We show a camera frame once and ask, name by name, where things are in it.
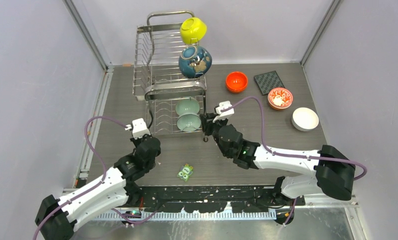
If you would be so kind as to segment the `white bowl red pattern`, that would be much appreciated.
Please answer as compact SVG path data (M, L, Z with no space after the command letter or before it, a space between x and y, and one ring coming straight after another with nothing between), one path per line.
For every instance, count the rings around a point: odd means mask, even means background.
M277 106L285 106L288 102L291 102L292 104L294 97L288 89L276 87L268 93L267 100L268 103L273 102Z

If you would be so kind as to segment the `orange plastic bowl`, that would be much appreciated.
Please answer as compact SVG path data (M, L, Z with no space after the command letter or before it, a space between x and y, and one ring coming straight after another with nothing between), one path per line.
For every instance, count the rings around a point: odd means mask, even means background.
M226 76L225 85L232 89L247 88L248 77L240 71L231 72Z
M246 89L246 87L245 87L245 88L239 88L239 89L227 87L227 90L228 90L229 92L231 92L231 93L234 93L234 94L242 93L242 92L245 91L245 89Z

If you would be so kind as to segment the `plain white bowl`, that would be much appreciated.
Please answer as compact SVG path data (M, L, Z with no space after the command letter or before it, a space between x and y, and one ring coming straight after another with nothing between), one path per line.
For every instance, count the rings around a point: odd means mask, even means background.
M291 122L297 130L308 132L319 125L320 119L314 110L307 107L299 107L293 111Z

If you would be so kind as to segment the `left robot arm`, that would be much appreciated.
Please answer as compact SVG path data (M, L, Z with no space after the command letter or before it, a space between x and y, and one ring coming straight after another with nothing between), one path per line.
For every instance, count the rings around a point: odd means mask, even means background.
M151 135L132 138L135 148L121 157L103 175L67 195L45 197L35 218L33 239L69 240L83 225L123 205L135 207L143 196L136 180L155 167L161 142Z

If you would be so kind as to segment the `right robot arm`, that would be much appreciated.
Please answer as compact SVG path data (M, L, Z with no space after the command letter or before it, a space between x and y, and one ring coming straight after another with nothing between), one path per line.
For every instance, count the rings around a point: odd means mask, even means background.
M215 113L200 115L202 131L211 136L222 155L242 169L275 169L296 173L280 176L272 191L278 205L303 195L325 194L336 200L352 198L356 167L339 150L324 144L320 150L290 150L265 147L244 139L228 120L214 120Z

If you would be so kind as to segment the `metal two-tier dish rack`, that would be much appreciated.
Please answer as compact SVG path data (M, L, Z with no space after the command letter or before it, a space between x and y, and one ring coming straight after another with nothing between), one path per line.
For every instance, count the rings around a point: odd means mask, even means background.
M132 93L146 105L146 123L153 135L181 134L177 127L176 105L195 99L199 112L206 110L205 76L185 77L178 66L186 48L180 34L181 22L152 23L152 18L180 15L194 17L190 10L156 11L147 16L146 24L136 30Z

